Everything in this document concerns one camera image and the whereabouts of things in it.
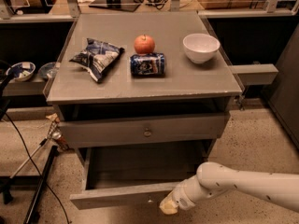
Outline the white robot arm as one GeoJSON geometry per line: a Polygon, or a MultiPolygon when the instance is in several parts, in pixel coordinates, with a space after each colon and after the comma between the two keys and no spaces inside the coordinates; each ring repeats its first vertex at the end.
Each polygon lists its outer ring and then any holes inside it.
{"type": "Polygon", "coordinates": [[[202,163],[196,175],[178,183],[161,201],[160,209],[174,215],[231,190],[299,211],[299,175],[239,171],[210,161],[202,163]]]}

